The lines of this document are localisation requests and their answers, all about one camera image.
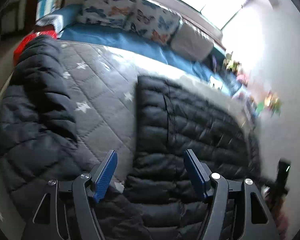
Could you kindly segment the colourful pinwheel toy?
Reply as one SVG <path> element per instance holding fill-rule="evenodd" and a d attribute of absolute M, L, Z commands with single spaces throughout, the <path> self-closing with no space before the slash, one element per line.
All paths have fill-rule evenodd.
<path fill-rule="evenodd" d="M 256 114 L 260 115 L 262 112 L 268 111 L 271 113 L 271 116 L 273 116 L 274 114 L 280 116 L 282 105 L 283 102 L 277 96 L 277 94 L 269 91 L 266 97 L 257 104 Z"/>

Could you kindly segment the left butterfly pillow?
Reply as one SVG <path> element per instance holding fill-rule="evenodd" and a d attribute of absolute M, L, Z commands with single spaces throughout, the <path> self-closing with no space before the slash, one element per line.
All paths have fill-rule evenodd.
<path fill-rule="evenodd" d="M 137 0 L 84 0 L 77 21 L 123 29 Z"/>

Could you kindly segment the blue bed sheet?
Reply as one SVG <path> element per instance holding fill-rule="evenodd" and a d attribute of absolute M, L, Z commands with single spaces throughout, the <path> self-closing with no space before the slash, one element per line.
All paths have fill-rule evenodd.
<path fill-rule="evenodd" d="M 222 82 L 222 91 L 229 96 L 233 96 L 242 88 L 242 84 L 236 80 L 234 74 L 221 68 L 225 56 L 217 48 L 213 48 L 202 62 L 187 60 L 169 46 L 159 45 L 133 31 L 102 26 L 99 23 L 91 24 L 89 21 L 81 23 L 77 20 L 81 9 L 80 4 L 69 5 L 40 18 L 36 25 L 53 26 L 61 40 L 99 44 L 131 51 L 181 69 L 206 82 L 213 77 Z"/>

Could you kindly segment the right butterfly pillow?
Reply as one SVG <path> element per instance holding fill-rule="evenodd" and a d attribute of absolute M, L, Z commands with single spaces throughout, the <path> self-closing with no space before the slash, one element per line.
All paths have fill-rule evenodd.
<path fill-rule="evenodd" d="M 136 0 L 124 30 L 167 45 L 179 28 L 181 15 L 151 0 Z"/>

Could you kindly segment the red plastic stool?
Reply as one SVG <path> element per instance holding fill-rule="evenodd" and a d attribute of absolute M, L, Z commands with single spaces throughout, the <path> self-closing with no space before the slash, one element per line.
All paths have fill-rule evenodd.
<path fill-rule="evenodd" d="M 57 33 L 55 31 L 54 26 L 51 24 L 43 26 L 43 27 L 36 25 L 34 27 L 34 31 L 32 33 L 26 35 L 22 39 L 22 41 L 18 44 L 17 48 L 14 50 L 14 52 L 13 52 L 13 65 L 14 66 L 16 66 L 18 64 L 20 56 L 23 53 L 23 51 L 33 43 L 33 40 L 35 40 L 41 36 L 49 36 L 51 38 L 56 39 Z"/>

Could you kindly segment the white plain pillow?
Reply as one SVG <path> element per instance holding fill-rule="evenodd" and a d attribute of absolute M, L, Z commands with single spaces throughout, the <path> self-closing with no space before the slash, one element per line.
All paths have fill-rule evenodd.
<path fill-rule="evenodd" d="M 170 42 L 177 54 L 189 61 L 203 61 L 214 48 L 213 39 L 188 21 L 183 21 Z"/>

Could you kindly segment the grey star quilted mattress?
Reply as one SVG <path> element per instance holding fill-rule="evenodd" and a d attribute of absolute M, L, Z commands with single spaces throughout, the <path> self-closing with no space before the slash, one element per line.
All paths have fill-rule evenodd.
<path fill-rule="evenodd" d="M 135 151 L 136 85 L 139 76 L 148 75 L 178 85 L 180 99 L 189 105 L 207 103 L 198 121 L 194 112 L 183 119 L 177 137 L 181 147 L 198 146 L 203 159 L 232 175 L 249 168 L 250 128 L 243 106 L 228 95 L 183 70 L 130 51 L 79 42 L 60 42 L 60 47 L 61 83 L 76 120 L 77 162 L 94 164 L 112 146 L 119 151 L 115 179 L 125 181 Z"/>

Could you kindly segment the butterfly pillow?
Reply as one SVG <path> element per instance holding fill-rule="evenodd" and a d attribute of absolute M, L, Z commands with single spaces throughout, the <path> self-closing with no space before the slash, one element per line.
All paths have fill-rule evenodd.
<path fill-rule="evenodd" d="M 179 28 L 181 15 L 151 0 L 136 0 L 124 30 L 167 45 Z"/>
<path fill-rule="evenodd" d="M 77 21 L 123 29 L 137 0 L 84 0 Z"/>

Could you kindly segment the black puffer down jacket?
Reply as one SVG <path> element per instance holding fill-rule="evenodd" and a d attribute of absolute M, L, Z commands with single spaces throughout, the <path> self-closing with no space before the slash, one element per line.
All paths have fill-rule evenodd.
<path fill-rule="evenodd" d="M 60 41 L 49 36 L 33 40 L 20 56 L 1 101 L 0 161 L 8 195 L 24 221 L 32 213 L 50 179 L 71 181 L 99 164 L 79 163 L 75 115 L 61 83 Z M 260 176 L 258 142 L 248 134 L 250 163 L 232 175 L 203 159 L 198 146 L 181 147 L 178 135 L 190 112 L 198 121 L 206 101 L 194 106 L 180 99 L 178 85 L 160 77 L 138 77 L 136 142 L 125 181 L 115 179 L 103 200 L 93 204 L 106 239 L 196 239 L 207 205 L 200 201 L 184 167 L 191 149 L 212 172 L 229 180 Z"/>

